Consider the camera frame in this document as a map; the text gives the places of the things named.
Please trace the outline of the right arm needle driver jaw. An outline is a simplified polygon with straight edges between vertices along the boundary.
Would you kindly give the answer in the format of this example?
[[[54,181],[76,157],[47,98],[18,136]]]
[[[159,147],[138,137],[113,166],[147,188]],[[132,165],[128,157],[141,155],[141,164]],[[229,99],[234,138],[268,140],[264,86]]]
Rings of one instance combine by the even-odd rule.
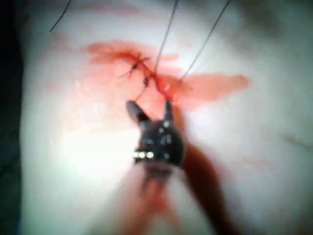
[[[137,125],[147,125],[152,122],[141,107],[133,100],[126,102],[126,110],[130,119]]]
[[[170,100],[165,100],[164,121],[174,121],[173,106]]]

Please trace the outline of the right arm needle driver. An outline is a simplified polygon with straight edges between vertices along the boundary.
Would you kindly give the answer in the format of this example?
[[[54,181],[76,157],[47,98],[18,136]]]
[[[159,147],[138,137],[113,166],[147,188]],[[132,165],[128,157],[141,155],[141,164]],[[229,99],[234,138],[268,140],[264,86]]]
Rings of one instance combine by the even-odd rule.
[[[185,140],[172,120],[140,121],[140,136],[133,152],[135,164],[181,167],[185,160]]]

